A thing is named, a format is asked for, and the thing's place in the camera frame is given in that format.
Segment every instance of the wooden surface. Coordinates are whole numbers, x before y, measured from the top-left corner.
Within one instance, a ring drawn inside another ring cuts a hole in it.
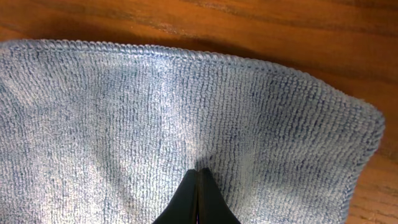
[[[0,0],[0,40],[160,44],[294,67],[377,106],[386,131],[347,223],[398,223],[398,1]]]

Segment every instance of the blue microfiber cloth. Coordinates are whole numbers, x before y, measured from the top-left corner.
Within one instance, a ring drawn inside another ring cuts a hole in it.
[[[343,223],[382,114],[278,64],[0,43],[0,223],[151,223],[209,167],[242,223]]]

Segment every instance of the microfiber cloth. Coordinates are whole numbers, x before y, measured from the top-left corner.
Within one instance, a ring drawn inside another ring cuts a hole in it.
[[[343,223],[382,114],[275,63],[0,44],[0,223],[152,223],[209,167],[242,223]]]

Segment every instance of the wooden table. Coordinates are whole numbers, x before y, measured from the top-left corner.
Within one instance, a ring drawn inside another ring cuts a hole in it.
[[[209,50],[311,73],[377,106],[381,146],[347,223],[398,223],[398,1],[0,0],[0,40],[100,40]]]

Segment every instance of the fabric texture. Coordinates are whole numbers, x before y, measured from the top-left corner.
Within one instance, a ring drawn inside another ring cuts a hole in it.
[[[278,64],[0,43],[0,223],[151,223],[209,167],[242,223],[344,223],[382,114]]]

